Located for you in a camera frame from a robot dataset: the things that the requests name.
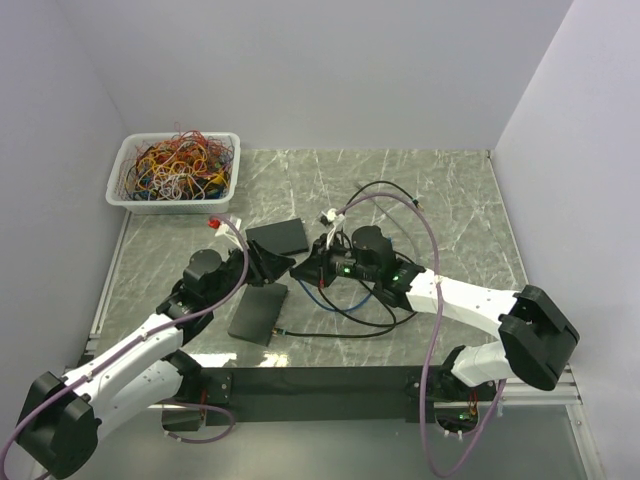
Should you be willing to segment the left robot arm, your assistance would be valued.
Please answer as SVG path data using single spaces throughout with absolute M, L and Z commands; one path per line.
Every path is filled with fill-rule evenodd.
M 46 372 L 31 384 L 8 443 L 25 450 L 47 476 L 66 479 L 101 439 L 148 406 L 194 399 L 200 366 L 182 347 L 242 286 L 271 285 L 294 263 L 252 240 L 227 258 L 197 251 L 170 295 L 124 340 L 62 377 Z

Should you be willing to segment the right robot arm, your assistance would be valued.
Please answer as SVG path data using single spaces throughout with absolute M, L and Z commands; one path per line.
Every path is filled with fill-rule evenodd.
M 462 399 L 505 379 L 552 391 L 579 342 L 576 328 L 544 290 L 496 290 L 439 276 L 403 258 L 375 226 L 357 229 L 347 243 L 322 235 L 290 274 L 319 289 L 338 277 L 369 282 L 386 306 L 441 314 L 491 335 L 493 342 L 458 346 L 436 366 L 426 390 L 435 401 Z

